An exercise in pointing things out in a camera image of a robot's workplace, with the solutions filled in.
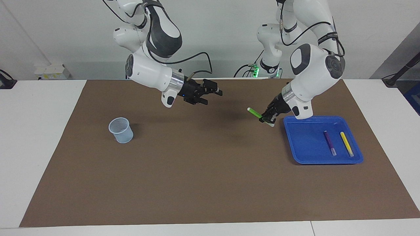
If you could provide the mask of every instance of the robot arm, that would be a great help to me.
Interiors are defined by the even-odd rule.
[[[217,83],[204,79],[198,84],[180,71],[165,66],[182,46],[179,29],[171,21],[162,4],[157,0],[118,0],[128,26],[114,31],[118,45],[130,50],[126,63],[129,79],[162,92],[162,103],[171,108],[177,96],[193,105],[207,100],[202,95],[223,92]]]
[[[299,42],[298,36],[302,33],[302,30],[297,25],[297,18],[293,12],[293,1],[286,1],[284,6],[279,6],[276,13],[276,19],[278,24],[263,24],[257,33],[258,41],[264,47],[264,52],[261,55],[261,60],[258,62],[260,67],[260,74],[270,78],[277,76],[278,66],[282,56],[282,42],[281,38],[285,43],[291,43],[292,39],[296,40],[293,45]],[[280,23],[282,23],[282,35],[280,36]]]
[[[281,113],[293,111],[297,119],[313,115],[311,100],[335,85],[343,75],[345,61],[340,41],[326,0],[278,0],[282,7],[293,3],[296,19],[306,25],[319,38],[318,45],[303,44],[290,57],[296,75],[281,93],[268,105],[261,122],[275,123]],[[280,34],[284,33],[280,16]]]

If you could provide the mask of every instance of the white table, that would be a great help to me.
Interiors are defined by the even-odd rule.
[[[420,235],[420,219],[17,228],[85,83],[19,81],[0,90],[0,235]],[[419,208],[419,115],[382,81],[345,83]]]

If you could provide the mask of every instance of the blue tray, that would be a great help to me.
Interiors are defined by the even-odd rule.
[[[294,116],[288,116],[284,118],[284,126],[293,158],[300,164],[334,165],[363,162],[362,152],[342,117],[313,116],[306,120],[297,120]],[[328,147],[324,131],[328,131],[337,152],[336,156],[332,155]],[[350,157],[340,132],[346,134],[354,157]]]

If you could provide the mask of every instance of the transparent cup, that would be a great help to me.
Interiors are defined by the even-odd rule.
[[[133,139],[130,122],[124,117],[113,119],[108,125],[108,130],[115,136],[117,142],[121,144],[128,143]]]

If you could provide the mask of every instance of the green marker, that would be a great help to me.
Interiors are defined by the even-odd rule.
[[[256,112],[254,109],[252,108],[248,108],[247,109],[251,114],[255,115],[258,119],[260,119],[261,117],[263,117],[261,114],[259,114],[258,112]],[[266,124],[268,124],[271,127],[274,127],[274,124],[269,124],[267,122],[265,122]]]

